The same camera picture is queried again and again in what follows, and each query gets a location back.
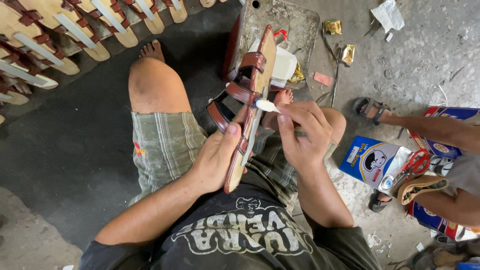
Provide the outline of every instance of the man's right hand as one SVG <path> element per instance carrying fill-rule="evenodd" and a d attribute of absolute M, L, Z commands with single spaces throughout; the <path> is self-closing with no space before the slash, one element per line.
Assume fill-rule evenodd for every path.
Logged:
<path fill-rule="evenodd" d="M 299 175 L 307 177 L 323 166 L 332 127 L 313 101 L 280 103 L 278 109 L 282 113 L 278 116 L 278 127 L 285 157 Z M 298 123 L 307 135 L 296 137 L 294 123 Z"/>

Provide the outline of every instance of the plaid shorts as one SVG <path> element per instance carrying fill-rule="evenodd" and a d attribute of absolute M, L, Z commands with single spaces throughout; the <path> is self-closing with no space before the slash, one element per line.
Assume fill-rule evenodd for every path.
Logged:
<path fill-rule="evenodd" d="M 206 132 L 191 112 L 141 114 L 132 112 L 133 162 L 138 168 L 142 193 L 130 205 L 168 185 L 186 173 L 207 141 Z M 247 168 L 257 173 L 285 207 L 297 198 L 295 169 L 283 154 L 280 134 L 258 127 L 253 152 Z M 336 149 L 330 144 L 325 159 Z"/>

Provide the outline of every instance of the black t-shirt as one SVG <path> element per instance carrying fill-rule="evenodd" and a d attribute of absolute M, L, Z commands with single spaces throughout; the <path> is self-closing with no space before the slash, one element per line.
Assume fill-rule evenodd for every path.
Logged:
<path fill-rule="evenodd" d="M 381 269 L 360 227 L 317 226 L 312 239 L 255 173 L 242 181 L 199 198 L 150 245 L 92 241 L 80 270 Z"/>

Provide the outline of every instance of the scissors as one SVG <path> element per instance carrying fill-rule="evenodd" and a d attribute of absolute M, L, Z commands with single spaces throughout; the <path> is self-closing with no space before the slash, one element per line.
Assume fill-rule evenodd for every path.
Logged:
<path fill-rule="evenodd" d="M 404 181 L 405 179 L 410 178 L 411 176 L 419 176 L 423 174 L 430 166 L 430 158 L 428 157 L 427 150 L 419 150 L 413 153 L 410 156 L 408 163 L 402 168 L 402 172 L 396 178 L 392 186 L 396 185 L 399 182 Z"/>

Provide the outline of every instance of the gold wrapper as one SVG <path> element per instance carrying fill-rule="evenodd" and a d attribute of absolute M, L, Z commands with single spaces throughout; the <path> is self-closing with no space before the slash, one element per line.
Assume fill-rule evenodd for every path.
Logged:
<path fill-rule="evenodd" d="M 330 32 L 331 35 L 343 34 L 342 21 L 325 22 L 325 31 Z"/>
<path fill-rule="evenodd" d="M 343 49 L 342 61 L 351 64 L 353 62 L 353 52 L 355 51 L 355 45 L 347 44 L 347 47 Z"/>
<path fill-rule="evenodd" d="M 300 62 L 297 61 L 297 67 L 295 68 L 292 77 L 287 81 L 291 83 L 296 83 L 301 80 L 305 80 L 305 76 L 303 76 L 303 72 L 301 71 Z"/>

